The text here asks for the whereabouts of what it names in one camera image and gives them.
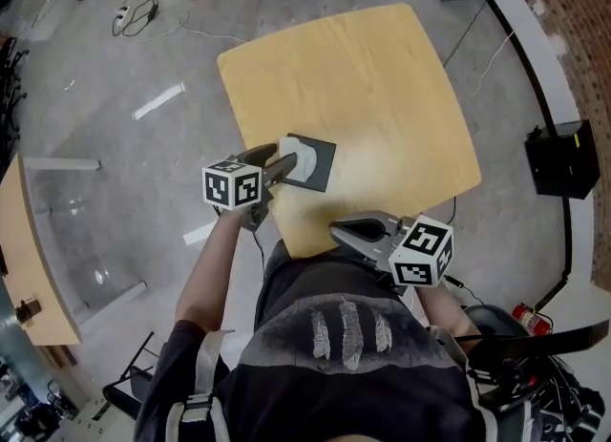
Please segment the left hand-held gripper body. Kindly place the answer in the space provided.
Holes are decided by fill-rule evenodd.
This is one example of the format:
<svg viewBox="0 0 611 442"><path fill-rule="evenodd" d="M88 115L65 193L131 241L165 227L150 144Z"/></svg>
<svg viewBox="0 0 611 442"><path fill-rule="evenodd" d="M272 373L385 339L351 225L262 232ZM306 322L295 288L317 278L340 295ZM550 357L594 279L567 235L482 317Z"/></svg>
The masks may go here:
<svg viewBox="0 0 611 442"><path fill-rule="evenodd" d="M217 211L246 211L243 227L257 231L273 199L268 189L264 158L221 160L202 168L203 199Z"/></svg>

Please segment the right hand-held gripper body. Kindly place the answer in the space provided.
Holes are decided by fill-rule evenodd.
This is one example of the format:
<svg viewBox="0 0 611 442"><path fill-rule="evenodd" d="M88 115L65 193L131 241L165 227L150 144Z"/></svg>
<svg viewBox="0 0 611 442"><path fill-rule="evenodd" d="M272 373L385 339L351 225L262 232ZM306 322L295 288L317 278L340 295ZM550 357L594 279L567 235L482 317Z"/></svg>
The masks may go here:
<svg viewBox="0 0 611 442"><path fill-rule="evenodd" d="M438 286L453 259L453 227L425 215L388 219L387 225L373 246L373 261L390 276L391 286Z"/></svg>

